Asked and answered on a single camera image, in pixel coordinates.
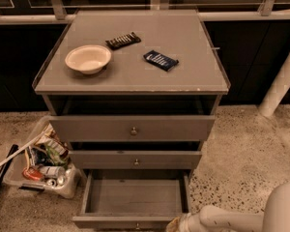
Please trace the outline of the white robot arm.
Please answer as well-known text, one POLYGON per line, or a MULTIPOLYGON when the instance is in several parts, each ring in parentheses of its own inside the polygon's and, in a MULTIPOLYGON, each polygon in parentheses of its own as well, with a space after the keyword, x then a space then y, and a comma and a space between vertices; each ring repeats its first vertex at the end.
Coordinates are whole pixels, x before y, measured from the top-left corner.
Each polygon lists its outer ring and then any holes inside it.
POLYGON ((270 194, 264 214, 228 212, 207 205, 199 213, 182 214, 170 221, 165 232, 290 232, 290 183, 270 194))

